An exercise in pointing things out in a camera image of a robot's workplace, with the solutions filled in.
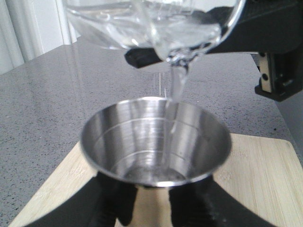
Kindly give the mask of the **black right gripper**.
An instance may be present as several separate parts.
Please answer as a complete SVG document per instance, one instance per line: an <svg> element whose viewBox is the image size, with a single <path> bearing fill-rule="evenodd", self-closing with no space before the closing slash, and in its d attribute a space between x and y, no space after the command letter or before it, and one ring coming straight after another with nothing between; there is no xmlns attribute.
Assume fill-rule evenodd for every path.
<svg viewBox="0 0 303 227"><path fill-rule="evenodd" d="M260 52L255 93L282 102L303 90L303 2L248 0L229 36L210 53Z"/></svg>

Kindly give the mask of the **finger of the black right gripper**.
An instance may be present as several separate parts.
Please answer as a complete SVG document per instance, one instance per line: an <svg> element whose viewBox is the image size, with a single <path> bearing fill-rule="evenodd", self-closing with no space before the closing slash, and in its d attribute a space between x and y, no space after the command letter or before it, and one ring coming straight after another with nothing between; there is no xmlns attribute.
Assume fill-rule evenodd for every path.
<svg viewBox="0 0 303 227"><path fill-rule="evenodd" d="M124 58L130 66L136 69L164 62L164 60L157 55L154 48L130 49L124 54Z"/></svg>

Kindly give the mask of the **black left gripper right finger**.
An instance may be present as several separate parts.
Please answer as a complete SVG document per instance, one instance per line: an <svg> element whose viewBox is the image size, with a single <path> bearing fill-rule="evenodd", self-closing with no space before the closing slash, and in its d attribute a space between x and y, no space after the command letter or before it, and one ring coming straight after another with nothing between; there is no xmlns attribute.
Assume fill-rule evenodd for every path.
<svg viewBox="0 0 303 227"><path fill-rule="evenodd" d="M273 227L227 193L213 177L169 190L174 227Z"/></svg>

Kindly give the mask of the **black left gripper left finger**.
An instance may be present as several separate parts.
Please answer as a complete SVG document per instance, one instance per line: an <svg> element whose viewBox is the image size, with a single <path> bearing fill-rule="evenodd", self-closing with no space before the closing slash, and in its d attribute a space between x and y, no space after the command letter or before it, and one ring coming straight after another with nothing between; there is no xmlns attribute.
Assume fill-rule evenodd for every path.
<svg viewBox="0 0 303 227"><path fill-rule="evenodd" d="M28 227L130 226L138 189L101 173L59 207L27 224Z"/></svg>

